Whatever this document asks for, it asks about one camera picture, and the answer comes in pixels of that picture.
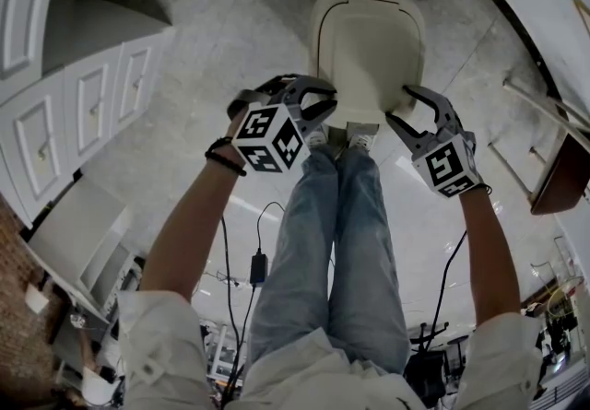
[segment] jeans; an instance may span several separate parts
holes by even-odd
[[[345,150],[338,161],[328,145],[311,152],[254,309],[249,365],[321,327],[350,362],[371,361],[401,374],[409,341],[379,169],[360,148]],[[333,243],[336,266],[328,298]]]

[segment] shirt sleeve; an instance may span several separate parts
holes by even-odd
[[[528,408],[542,361],[535,347],[538,331],[536,319],[518,313],[480,325],[469,339],[455,410]]]
[[[198,316],[180,295],[119,293],[127,410],[213,410]]]

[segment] cabinet door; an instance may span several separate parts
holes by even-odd
[[[10,205],[12,211],[17,214],[18,218],[20,218],[25,227],[31,228],[32,223],[30,223],[30,218],[27,215],[27,212],[25,212],[25,207],[23,207],[20,202],[20,198],[12,183],[12,179],[10,179],[10,174],[8,174],[8,168],[6,167],[2,153],[0,153],[0,193],[8,205]]]
[[[0,103],[41,78],[49,0],[0,0]]]
[[[121,46],[93,54],[65,69],[67,159],[77,170],[109,140],[114,79]]]
[[[147,107],[154,88],[162,34],[123,43],[112,108],[111,136],[135,120]]]
[[[23,90],[0,109],[0,146],[27,214],[35,218],[72,181],[64,130],[64,72]]]

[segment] black wristband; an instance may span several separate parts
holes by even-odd
[[[479,184],[474,185],[471,189],[469,189],[469,191],[475,191],[476,189],[485,189],[488,195],[491,195],[493,192],[491,186],[487,185],[485,182],[480,182]]]
[[[209,149],[206,151],[205,158],[212,159],[220,165],[225,166],[229,170],[232,170],[236,174],[243,177],[246,175],[246,171],[243,170],[238,164],[213,152],[214,149],[220,148],[225,145],[231,145],[231,140],[231,136],[224,136],[223,138],[219,138],[218,140],[213,142],[213,145],[211,145]]]

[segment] white shirt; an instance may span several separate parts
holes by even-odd
[[[129,410],[213,409],[199,319],[173,292],[119,294],[120,345]],[[528,408],[541,356],[538,322],[506,313],[483,323],[469,340],[455,409]],[[424,410],[404,378],[350,364],[322,329],[257,361],[242,398],[230,410]]]

